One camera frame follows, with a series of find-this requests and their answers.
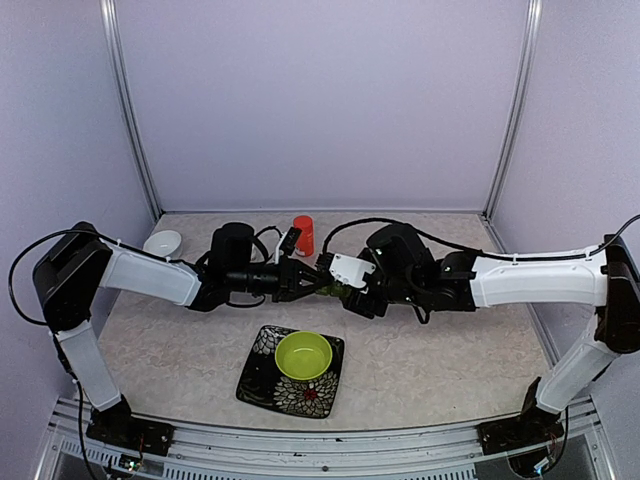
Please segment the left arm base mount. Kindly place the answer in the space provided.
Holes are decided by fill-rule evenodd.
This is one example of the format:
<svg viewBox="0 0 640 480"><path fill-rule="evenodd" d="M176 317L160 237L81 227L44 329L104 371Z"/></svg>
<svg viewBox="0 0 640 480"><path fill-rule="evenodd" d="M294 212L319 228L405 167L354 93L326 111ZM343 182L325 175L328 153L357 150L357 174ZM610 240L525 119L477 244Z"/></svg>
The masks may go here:
<svg viewBox="0 0 640 480"><path fill-rule="evenodd" d="M174 431L171 424L135 416L96 415L90 420L86 435L108 445L166 457Z"/></svg>

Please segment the aluminium frame post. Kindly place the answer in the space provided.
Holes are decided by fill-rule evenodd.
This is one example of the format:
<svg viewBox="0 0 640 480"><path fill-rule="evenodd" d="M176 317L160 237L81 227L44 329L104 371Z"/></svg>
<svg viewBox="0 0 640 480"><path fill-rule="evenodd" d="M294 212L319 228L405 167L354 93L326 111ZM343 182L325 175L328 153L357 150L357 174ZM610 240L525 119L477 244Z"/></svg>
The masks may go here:
<svg viewBox="0 0 640 480"><path fill-rule="evenodd" d="M117 2L114 0L101 0L99 4L107 50L116 84L118 103L123 116L135 169L150 215L152 219L157 222L164 211L159 201L136 118L133 97L127 77L124 49L119 31Z"/></svg>
<svg viewBox="0 0 640 480"><path fill-rule="evenodd" d="M493 175L489 194L483 209L483 217L487 223L492 223L506 186L509 167L512 162L517 136L525 110L530 76L533 70L535 51L540 30L543 11L541 0L527 2L526 22L519 55L514 92L509 107L506 129L500 147L498 163Z"/></svg>

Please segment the black floral square plate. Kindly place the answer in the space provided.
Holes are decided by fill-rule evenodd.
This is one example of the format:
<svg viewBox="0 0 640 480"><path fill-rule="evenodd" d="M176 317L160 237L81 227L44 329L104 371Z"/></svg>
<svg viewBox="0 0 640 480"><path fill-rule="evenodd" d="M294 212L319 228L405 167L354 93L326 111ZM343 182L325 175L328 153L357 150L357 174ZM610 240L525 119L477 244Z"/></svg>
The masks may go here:
<svg viewBox="0 0 640 480"><path fill-rule="evenodd" d="M261 327L240 375L236 398L286 415L324 419L336 399L345 342L315 332Z"/></svg>

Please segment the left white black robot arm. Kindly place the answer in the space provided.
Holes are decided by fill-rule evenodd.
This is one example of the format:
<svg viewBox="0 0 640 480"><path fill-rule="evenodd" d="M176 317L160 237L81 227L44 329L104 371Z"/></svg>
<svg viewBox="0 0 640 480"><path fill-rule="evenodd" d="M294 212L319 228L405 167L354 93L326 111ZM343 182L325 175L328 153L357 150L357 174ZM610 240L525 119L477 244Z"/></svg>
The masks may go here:
<svg viewBox="0 0 640 480"><path fill-rule="evenodd" d="M121 445L140 434L137 418L118 388L98 345L90 319L101 290L132 292L197 312L229 305L234 293L275 302L314 294L332 281L286 253L264 254L252 226L231 222L216 229L211 246L194 263L146 253L98 232L88 222L46 235L19 253L24 258L46 242L52 247L35 264L32 280L43 318L61 362L90 402L102 414L102 430Z"/></svg>

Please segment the right aluminium frame post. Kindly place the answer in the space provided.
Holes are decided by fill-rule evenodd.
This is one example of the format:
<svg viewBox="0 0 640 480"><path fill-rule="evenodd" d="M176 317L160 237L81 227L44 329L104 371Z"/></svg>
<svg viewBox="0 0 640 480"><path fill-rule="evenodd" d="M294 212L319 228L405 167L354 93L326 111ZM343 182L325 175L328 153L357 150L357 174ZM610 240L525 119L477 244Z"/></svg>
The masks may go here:
<svg viewBox="0 0 640 480"><path fill-rule="evenodd" d="M541 0L527 2L526 22L519 55L514 92L509 107L506 129L500 147L498 163L493 175L489 194L483 209L483 217L487 223L492 223L506 186L509 167L512 162L517 136L525 110L530 76L533 70L535 51L540 30L543 11Z"/></svg>

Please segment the front aluminium rail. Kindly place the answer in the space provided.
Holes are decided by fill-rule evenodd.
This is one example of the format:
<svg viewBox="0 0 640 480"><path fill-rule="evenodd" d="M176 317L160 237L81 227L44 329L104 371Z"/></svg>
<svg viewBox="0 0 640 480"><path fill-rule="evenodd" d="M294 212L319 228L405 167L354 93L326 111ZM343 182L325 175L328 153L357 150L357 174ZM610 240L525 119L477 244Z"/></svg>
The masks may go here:
<svg viewBox="0 0 640 480"><path fill-rule="evenodd" d="M74 457L82 463L78 401L57 402L46 429L48 440L37 478L54 476L54 467ZM590 400L570 406L568 444L558 466L538 479L616 479ZM481 422L424 428L294 432L226 428L174 422L167 456L143 453L141 470L119 466L131 450L85 440L96 475L111 465L115 476L132 479L521 479L508 460L542 448L485 454Z"/></svg>

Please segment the white ceramic bowl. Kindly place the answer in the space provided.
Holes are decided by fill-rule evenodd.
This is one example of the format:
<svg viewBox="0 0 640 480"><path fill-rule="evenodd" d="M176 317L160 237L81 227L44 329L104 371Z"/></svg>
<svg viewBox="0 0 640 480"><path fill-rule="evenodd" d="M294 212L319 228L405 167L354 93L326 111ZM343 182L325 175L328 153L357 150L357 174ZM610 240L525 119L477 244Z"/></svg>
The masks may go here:
<svg viewBox="0 0 640 480"><path fill-rule="evenodd" d="M182 235L174 230L162 230L152 234L143 245L143 251L158 257L177 260L183 247Z"/></svg>

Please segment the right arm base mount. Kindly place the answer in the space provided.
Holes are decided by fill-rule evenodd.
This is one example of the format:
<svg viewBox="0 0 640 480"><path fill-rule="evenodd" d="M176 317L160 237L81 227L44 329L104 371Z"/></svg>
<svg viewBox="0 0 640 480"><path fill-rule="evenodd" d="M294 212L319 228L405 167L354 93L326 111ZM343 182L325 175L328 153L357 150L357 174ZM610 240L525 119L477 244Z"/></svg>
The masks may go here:
<svg viewBox="0 0 640 480"><path fill-rule="evenodd" d="M559 414L537 407L518 415L487 421L477 426L484 455L492 455L550 441L562 437L565 428Z"/></svg>

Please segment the lime green bowl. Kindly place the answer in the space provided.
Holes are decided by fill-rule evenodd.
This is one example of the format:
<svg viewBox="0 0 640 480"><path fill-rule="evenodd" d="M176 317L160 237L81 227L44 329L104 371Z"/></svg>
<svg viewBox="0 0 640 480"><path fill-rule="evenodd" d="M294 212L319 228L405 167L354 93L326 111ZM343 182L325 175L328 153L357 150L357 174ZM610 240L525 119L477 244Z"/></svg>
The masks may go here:
<svg viewBox="0 0 640 480"><path fill-rule="evenodd" d="M295 331L286 335L274 353L278 370L296 381L307 381L323 375L333 360L329 341L319 333Z"/></svg>

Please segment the red pill bottle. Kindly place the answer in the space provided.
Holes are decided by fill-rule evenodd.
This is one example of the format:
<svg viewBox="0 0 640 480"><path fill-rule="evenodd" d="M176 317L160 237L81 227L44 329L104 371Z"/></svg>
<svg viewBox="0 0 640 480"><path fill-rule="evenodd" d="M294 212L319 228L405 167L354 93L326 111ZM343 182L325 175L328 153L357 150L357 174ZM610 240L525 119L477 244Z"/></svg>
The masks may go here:
<svg viewBox="0 0 640 480"><path fill-rule="evenodd" d="M315 252L314 221L308 215L294 218L293 227L300 230L295 251L299 256L310 257Z"/></svg>

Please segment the green pill organizer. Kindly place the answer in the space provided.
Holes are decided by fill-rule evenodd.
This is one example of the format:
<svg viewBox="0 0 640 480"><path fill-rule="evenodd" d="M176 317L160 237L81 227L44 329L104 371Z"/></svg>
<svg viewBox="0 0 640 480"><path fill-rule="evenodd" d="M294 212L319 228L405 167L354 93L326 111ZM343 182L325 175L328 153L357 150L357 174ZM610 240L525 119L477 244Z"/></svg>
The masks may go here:
<svg viewBox="0 0 640 480"><path fill-rule="evenodd" d="M353 288L349 285L342 284L340 282L333 282L329 285L323 286L316 290L317 295L345 299L347 298Z"/></svg>

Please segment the left aluminium frame post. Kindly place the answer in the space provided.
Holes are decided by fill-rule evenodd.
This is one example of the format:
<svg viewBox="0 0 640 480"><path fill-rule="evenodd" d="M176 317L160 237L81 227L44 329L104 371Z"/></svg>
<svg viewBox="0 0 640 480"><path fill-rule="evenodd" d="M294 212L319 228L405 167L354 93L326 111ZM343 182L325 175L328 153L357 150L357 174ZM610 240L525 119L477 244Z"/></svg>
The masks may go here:
<svg viewBox="0 0 640 480"><path fill-rule="evenodd" d="M159 201L136 118L133 97L127 77L124 49L119 31L117 2L114 0L101 0L99 4L107 50L116 84L118 103L123 116L135 169L150 215L152 219L157 222L164 211Z"/></svg>

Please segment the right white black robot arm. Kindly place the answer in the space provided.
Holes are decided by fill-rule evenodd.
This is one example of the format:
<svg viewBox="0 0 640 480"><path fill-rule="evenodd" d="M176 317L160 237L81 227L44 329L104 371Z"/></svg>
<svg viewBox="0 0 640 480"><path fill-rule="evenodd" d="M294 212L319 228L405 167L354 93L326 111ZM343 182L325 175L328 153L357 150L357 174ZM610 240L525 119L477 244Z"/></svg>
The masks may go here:
<svg viewBox="0 0 640 480"><path fill-rule="evenodd" d="M530 386L511 426L535 442L561 411L619 356L639 349L639 272L620 235L580 250L491 254L455 246L434 259L413 226L392 222L372 234L360 257L338 254L329 271L351 288L345 308L383 315L389 304L432 312L475 311L506 304L573 303L593 307L586 329L555 366Z"/></svg>

